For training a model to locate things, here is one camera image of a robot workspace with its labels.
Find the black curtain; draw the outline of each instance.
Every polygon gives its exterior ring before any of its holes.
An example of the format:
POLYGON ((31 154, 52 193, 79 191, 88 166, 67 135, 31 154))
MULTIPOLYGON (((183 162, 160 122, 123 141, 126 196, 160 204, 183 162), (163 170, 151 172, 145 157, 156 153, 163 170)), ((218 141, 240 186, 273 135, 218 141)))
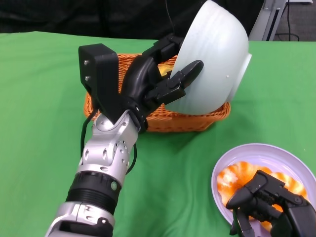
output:
MULTIPOLYGON (((206 0, 167 0, 178 36, 184 37, 206 0)), ((248 35, 263 0, 214 0, 248 35)), ((165 0, 2 0, 0 32, 43 31, 70 35, 160 39, 172 32, 165 0)))

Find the table surface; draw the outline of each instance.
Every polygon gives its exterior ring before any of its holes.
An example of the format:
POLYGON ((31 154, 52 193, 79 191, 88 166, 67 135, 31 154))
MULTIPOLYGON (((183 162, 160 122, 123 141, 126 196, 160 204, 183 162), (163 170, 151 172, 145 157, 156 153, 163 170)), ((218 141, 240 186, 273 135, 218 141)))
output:
MULTIPOLYGON (((139 53, 153 42, 0 35, 1 237, 44 236, 66 198, 85 119, 78 47, 103 43, 117 53, 139 53)), ((226 120, 202 133, 139 137, 114 236, 228 237, 210 178, 221 155, 241 144, 279 146, 316 173, 316 43, 250 42, 249 51, 253 57, 226 120)))

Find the plate rim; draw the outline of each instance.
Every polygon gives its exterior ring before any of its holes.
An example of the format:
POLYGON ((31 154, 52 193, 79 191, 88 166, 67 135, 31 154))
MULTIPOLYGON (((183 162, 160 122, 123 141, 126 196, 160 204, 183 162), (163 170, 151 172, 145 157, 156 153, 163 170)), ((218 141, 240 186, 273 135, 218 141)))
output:
POLYGON ((224 156, 226 156, 226 154, 228 154, 229 152, 231 152, 232 150, 238 149, 238 148, 240 148, 240 147, 254 146, 254 145, 256 145, 256 146, 257 146, 257 145, 260 145, 260 146, 272 147, 272 148, 281 150, 281 151, 286 152, 286 153, 288 153, 289 155, 293 156, 293 157, 296 158, 296 159, 306 168, 306 170, 312 175, 312 177, 313 177, 313 179, 314 179, 314 181, 315 181, 315 183, 316 183, 316 177, 315 177, 315 175, 312 173, 312 171, 307 167, 307 165, 306 165, 304 162, 302 162, 297 156, 295 156, 294 154, 292 154, 291 152, 289 152, 289 151, 287 151, 287 150, 285 150, 285 149, 282 149, 282 148, 277 147, 277 146, 274 146, 274 145, 265 144, 265 143, 247 143, 247 144, 243 144, 243 145, 239 145, 239 146, 233 147, 233 148, 229 149, 227 152, 225 152, 225 153, 218 159, 218 161, 216 162, 216 164, 215 164, 215 166, 214 166, 214 168, 213 168, 212 176, 211 176, 211 190, 212 190, 212 195, 213 195, 214 202, 215 202, 215 204, 216 204, 216 206, 217 206, 217 209, 220 211, 220 213, 222 214, 222 216, 225 218, 225 220, 226 220, 229 224, 232 224, 232 223, 230 222, 230 220, 228 219, 228 217, 226 217, 226 216, 224 215, 224 213, 222 212, 222 210, 219 208, 218 203, 217 203, 216 198, 215 198, 215 189, 214 189, 214 186, 212 185, 212 184, 213 184, 213 180, 214 180, 214 178, 215 178, 215 177, 214 177, 214 176, 215 176, 215 170, 216 170, 216 167, 218 166, 219 162, 221 161, 221 159, 222 159, 224 156))

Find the white bowl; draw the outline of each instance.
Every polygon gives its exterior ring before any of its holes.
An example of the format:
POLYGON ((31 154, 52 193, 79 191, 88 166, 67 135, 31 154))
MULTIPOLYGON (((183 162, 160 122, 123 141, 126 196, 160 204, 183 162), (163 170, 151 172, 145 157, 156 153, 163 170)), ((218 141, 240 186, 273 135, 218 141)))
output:
POLYGON ((185 89, 186 96, 166 109, 190 115, 218 109, 234 97, 250 58, 242 24, 218 4, 206 1, 190 26, 171 76, 195 60, 202 60, 204 67, 185 89))

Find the food on plate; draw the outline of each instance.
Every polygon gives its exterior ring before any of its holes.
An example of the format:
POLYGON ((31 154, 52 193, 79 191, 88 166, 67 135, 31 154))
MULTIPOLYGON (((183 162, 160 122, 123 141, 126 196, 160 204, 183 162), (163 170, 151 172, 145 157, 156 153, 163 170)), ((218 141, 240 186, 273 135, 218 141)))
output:
POLYGON ((258 170, 268 174, 272 173, 266 167, 253 165, 245 161, 230 165, 219 173, 217 176, 217 188, 224 206, 226 206, 235 191, 248 183, 258 170))
MULTIPOLYGON (((240 161, 233 165, 229 165, 228 167, 223 169, 217 176, 217 188, 219 194, 221 195, 222 203, 224 206, 226 206, 227 202, 234 195, 236 190, 248 183, 258 170, 262 170, 283 181, 285 183, 285 187, 290 192, 302 195, 305 199, 308 200, 307 192, 303 184, 299 181, 296 181, 291 176, 281 172, 272 172, 269 168, 264 166, 240 161)), ((273 205, 273 207, 279 211, 282 211, 282 208, 278 205, 273 205)), ((261 225, 266 230, 271 230, 272 226, 269 222, 262 222, 261 225)))

